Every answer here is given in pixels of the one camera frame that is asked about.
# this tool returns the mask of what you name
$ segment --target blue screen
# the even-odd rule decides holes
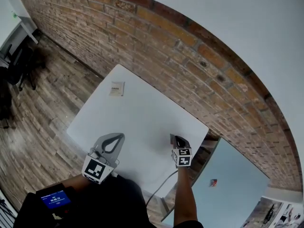
[[[41,199],[49,209],[58,208],[71,202],[63,190],[41,197]]]

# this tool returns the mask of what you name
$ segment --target black chair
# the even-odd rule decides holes
[[[10,54],[10,48],[11,48],[12,44],[10,44],[8,46],[8,48],[5,49],[4,52],[0,51],[0,58],[2,59],[3,62],[6,62],[5,59],[8,58],[9,60],[11,60],[11,54]]]
[[[40,66],[45,68],[45,63],[37,64],[34,62],[35,59],[33,55],[33,50],[28,47],[18,48],[12,56],[8,54],[1,55],[2,58],[8,57],[10,59],[10,63],[8,68],[0,68],[0,74],[2,78],[12,85],[16,85],[21,79],[19,91],[22,91],[22,83],[26,77],[28,78],[32,89],[35,90],[36,86],[33,83],[31,72]]]
[[[11,113],[11,95],[7,83],[0,79],[0,121],[6,121],[6,126],[2,128],[9,128],[8,120],[12,116]]]

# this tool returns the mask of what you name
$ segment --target brick wall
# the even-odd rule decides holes
[[[22,1],[43,33],[102,76],[124,65],[232,143],[270,186],[302,189],[296,146],[274,99],[203,27],[153,0]]]

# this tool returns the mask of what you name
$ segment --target paper note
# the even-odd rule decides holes
[[[112,82],[110,96],[123,96],[124,82]]]

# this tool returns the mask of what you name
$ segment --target red object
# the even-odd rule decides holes
[[[210,181],[210,187],[216,187],[218,180],[217,179],[213,179]]]

